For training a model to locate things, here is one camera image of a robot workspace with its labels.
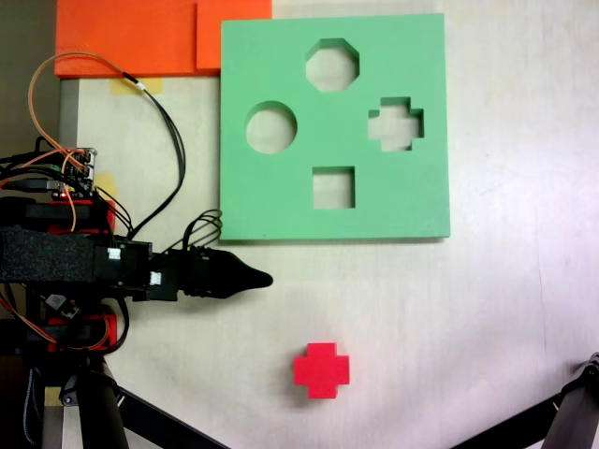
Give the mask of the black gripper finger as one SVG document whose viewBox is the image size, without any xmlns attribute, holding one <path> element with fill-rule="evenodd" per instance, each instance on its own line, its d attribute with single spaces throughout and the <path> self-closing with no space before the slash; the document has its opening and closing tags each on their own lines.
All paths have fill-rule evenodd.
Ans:
<svg viewBox="0 0 599 449">
<path fill-rule="evenodd" d="M 214 287 L 214 297 L 227 299 L 248 290 L 262 289 L 273 284 L 271 276 L 229 279 L 219 282 Z"/>
<path fill-rule="evenodd" d="M 223 279 L 227 278 L 231 281 L 272 281 L 269 273 L 248 266 L 233 253 L 218 251 L 216 260 L 217 273 Z"/>
</svg>

